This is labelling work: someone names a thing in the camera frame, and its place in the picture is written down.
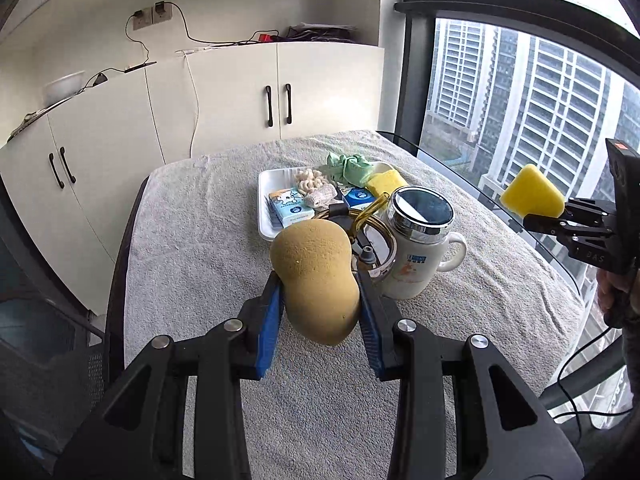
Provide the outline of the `person's right hand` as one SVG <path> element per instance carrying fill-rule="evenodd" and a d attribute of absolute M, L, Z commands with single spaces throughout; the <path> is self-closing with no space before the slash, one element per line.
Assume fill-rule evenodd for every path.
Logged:
<path fill-rule="evenodd" d="M 630 291 L 632 277 L 630 274 L 620 275 L 599 269 L 597 283 L 597 300 L 603 321 L 608 327 L 612 327 L 614 315 L 611 311 L 616 305 L 616 297 Z"/>

